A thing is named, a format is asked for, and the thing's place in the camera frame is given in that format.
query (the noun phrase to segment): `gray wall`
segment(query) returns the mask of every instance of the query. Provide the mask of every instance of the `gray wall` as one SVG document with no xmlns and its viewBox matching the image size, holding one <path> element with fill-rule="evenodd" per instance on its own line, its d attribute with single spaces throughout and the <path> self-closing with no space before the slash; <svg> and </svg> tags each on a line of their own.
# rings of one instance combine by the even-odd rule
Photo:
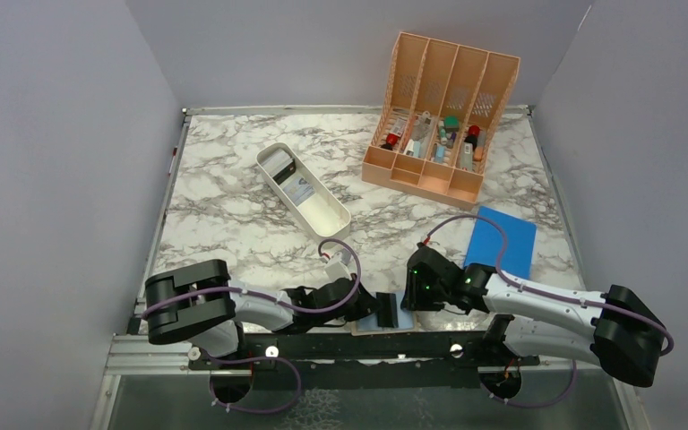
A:
<svg viewBox="0 0 688 430">
<path fill-rule="evenodd" d="M 383 103 L 400 30 L 521 57 L 535 103 L 592 0 L 126 0 L 188 107 Z"/>
<path fill-rule="evenodd" d="M 122 0 L 0 1 L 0 428 L 85 428 L 179 105 Z"/>
<path fill-rule="evenodd" d="M 688 428 L 688 2 L 597 0 L 535 120 L 588 286 L 633 288 L 675 335 L 650 421 Z"/>
</svg>

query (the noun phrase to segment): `white marble surface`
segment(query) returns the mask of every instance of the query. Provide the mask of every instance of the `white marble surface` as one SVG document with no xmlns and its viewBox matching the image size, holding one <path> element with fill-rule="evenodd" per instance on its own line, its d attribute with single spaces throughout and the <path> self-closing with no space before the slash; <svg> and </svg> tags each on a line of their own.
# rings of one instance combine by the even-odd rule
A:
<svg viewBox="0 0 688 430">
<path fill-rule="evenodd" d="M 168 207 L 154 273 L 220 258 L 231 276 L 265 288 L 319 287 L 327 281 L 317 244 L 260 177 L 255 156 L 285 142 L 352 214 L 347 239 L 372 292 L 404 288 L 416 242 L 463 211 L 371 185 L 361 163 L 379 116 L 295 114 L 195 116 Z M 494 136 L 479 204 L 537 224 L 531 278 L 582 289 L 529 121 L 505 114 Z M 474 222 L 456 221 L 432 246 L 462 263 Z M 483 328 L 487 315 L 421 314 L 426 330 Z"/>
</svg>

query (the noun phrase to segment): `white tray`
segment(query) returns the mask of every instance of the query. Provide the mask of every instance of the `white tray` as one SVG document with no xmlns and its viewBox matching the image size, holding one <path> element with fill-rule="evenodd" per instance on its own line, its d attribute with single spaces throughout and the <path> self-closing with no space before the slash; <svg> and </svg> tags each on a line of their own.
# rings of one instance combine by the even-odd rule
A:
<svg viewBox="0 0 688 430">
<path fill-rule="evenodd" d="M 262 167 L 262 162 L 277 149 L 284 150 L 294 159 L 297 165 L 297 172 L 313 186 L 315 194 L 299 204 L 299 206 L 296 206 L 291 201 L 283 189 L 268 174 L 267 170 Z M 280 200 L 286 204 L 294 218 L 316 243 L 320 243 L 326 237 L 344 239 L 349 236 L 349 224 L 352 221 L 352 215 L 349 214 L 347 208 L 331 194 L 331 191 L 318 180 L 286 143 L 273 143 L 271 146 L 261 150 L 257 154 L 257 166 L 260 167 L 265 182 L 280 197 Z"/>
</svg>

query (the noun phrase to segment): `peach plastic organizer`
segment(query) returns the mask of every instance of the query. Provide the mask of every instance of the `peach plastic organizer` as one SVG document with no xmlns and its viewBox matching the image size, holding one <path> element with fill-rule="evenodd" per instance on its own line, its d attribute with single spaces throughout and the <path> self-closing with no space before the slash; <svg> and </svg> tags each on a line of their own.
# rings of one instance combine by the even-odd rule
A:
<svg viewBox="0 0 688 430">
<path fill-rule="evenodd" d="M 474 47 L 400 33 L 391 54 L 391 70 L 381 120 L 363 159 L 363 180 L 409 194 L 470 209 L 484 180 L 486 155 L 518 77 L 520 59 Z M 424 157 L 406 155 L 414 121 L 423 112 L 460 123 L 444 163 L 431 161 L 439 141 L 438 121 L 428 131 Z M 408 121 L 398 146 L 380 148 L 398 118 Z M 457 168 L 471 125 L 486 132 L 483 155 L 473 168 Z"/>
</svg>

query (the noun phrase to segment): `green object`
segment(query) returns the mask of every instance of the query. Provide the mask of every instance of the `green object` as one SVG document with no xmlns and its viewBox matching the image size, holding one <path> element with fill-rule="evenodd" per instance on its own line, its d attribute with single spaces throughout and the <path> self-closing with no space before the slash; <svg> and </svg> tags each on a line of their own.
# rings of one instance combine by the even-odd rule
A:
<svg viewBox="0 0 688 430">
<path fill-rule="evenodd" d="M 444 129 L 450 132 L 458 132 L 460 130 L 460 121 L 454 116 L 447 116 L 444 118 Z"/>
</svg>

